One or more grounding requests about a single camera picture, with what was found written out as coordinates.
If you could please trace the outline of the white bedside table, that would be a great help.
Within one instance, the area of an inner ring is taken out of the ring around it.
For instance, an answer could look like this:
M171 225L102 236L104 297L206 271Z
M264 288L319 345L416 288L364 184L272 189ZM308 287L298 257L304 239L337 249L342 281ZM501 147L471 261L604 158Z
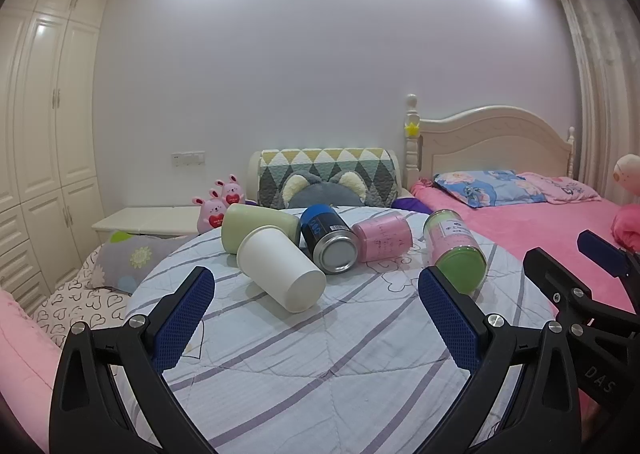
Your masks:
M92 228L106 234L116 231L137 235L196 235L200 209L190 207L133 207L114 212Z

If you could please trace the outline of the pink bunny plush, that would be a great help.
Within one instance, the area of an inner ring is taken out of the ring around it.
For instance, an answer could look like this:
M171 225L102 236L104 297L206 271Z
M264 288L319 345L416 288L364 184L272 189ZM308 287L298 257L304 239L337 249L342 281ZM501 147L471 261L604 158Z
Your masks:
M227 205L245 203L244 189L234 174L230 174L228 180L216 180L215 185L220 188L221 200Z
M193 197L192 203L200 208L196 229L199 234L209 232L211 229L219 229L224 221L224 215L228 206L220 197L216 189L209 191L209 197Z

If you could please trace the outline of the cream curtain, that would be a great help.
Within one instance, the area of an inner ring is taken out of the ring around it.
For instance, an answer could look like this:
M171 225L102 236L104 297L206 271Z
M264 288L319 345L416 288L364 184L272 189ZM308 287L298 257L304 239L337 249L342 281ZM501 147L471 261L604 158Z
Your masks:
M560 0L582 96L578 179L618 205L637 198L614 182L639 152L639 21L627 0Z

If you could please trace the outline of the glass jar green pink liner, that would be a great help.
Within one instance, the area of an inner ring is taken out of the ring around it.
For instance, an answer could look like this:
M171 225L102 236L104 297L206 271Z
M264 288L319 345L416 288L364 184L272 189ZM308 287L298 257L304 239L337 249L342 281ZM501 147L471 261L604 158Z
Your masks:
M424 239L431 245L431 260L463 295L482 284L487 260L472 232L456 211L431 213L423 226Z

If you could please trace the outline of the grey flower pillow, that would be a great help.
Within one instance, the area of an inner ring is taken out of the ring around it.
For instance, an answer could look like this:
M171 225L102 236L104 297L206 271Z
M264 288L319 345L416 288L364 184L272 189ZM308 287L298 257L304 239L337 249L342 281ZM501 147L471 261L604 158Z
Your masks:
M96 256L88 286L132 295L158 263L191 239L114 232Z

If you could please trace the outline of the pink bed blanket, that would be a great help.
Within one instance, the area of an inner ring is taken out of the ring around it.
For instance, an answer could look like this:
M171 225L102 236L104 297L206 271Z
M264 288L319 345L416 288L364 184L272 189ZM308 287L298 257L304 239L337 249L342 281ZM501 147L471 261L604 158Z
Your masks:
M530 249L541 247L586 284L594 300L620 310L634 310L620 280L608 275L577 248L577 237L585 229L614 243L611 226L620 210L615 203L605 199L472 209L429 181L414 184L410 193L432 210L456 211L473 232L491 239L519 260Z

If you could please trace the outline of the grey cat plush cushion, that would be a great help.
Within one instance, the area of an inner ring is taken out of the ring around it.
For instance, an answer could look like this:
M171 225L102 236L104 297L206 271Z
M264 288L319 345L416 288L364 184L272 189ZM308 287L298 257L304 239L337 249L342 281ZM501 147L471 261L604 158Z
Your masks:
M310 172L294 173L281 189L283 204L288 209L314 205L361 207L367 193L366 183L352 171L337 173L327 181Z

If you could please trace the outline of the pink cup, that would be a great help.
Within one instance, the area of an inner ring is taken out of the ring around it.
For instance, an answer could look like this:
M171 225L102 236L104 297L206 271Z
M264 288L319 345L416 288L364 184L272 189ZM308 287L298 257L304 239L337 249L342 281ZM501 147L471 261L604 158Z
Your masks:
M352 231L358 238L360 262L398 258L413 244L412 232L407 220L396 213L356 223Z

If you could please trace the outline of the striped white table cloth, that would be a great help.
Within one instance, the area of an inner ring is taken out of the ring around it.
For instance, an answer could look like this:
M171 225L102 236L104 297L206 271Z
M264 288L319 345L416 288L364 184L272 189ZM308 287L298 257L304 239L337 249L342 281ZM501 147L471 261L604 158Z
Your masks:
M425 215L406 214L401 258L332 275L308 311L290 313L245 276L218 232L168 255L132 295L149 313L197 266L215 296L164 377L221 453L410 453L454 403L457 367L416 291L428 262Z

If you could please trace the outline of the front pink bunny plush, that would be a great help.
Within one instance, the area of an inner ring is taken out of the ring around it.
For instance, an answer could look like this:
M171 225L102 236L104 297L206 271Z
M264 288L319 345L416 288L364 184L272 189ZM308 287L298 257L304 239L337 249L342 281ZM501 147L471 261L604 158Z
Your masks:
M209 232L211 229L219 229L224 221L224 215L228 206L220 197L216 189L209 191L209 197L193 197L192 203L200 208L196 229L199 234Z

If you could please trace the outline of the rear pink bunny plush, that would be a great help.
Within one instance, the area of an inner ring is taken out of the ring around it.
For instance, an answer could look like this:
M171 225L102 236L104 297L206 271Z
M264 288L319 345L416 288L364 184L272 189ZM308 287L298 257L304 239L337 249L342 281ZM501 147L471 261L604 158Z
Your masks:
M220 188L221 200L227 205L245 203L244 189L234 174L230 174L228 180L216 180L215 185Z

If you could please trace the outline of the blue cartoon pillow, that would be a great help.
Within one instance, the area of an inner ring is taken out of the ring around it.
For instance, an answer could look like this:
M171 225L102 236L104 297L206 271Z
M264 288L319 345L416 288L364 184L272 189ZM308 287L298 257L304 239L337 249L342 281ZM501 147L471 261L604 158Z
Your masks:
M512 170L439 173L433 182L472 209L547 201L538 187Z

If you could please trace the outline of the heart pattern bed sheet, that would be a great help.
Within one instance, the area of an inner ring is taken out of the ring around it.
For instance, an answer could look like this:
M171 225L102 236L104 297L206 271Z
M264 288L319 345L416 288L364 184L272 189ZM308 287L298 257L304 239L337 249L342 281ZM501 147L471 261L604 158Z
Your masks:
M91 284L94 273L102 274L102 267L96 264L100 251L101 246L94 249L76 275L32 312L32 319L60 349L77 322L85 322L91 329L124 324L128 293Z

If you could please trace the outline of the dark blue metal can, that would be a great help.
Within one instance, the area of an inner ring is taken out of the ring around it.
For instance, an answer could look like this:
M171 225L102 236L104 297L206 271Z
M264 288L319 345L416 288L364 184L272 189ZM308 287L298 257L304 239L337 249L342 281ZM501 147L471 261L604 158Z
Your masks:
M324 273L340 274L356 264L358 237L332 207L308 207L300 216L300 231L309 257Z

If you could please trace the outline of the cream wardrobe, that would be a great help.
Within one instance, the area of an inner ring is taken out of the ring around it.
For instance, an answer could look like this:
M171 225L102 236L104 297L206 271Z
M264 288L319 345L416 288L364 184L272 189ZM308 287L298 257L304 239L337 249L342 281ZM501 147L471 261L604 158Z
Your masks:
M105 5L1 7L1 287L26 312L100 243L92 103Z

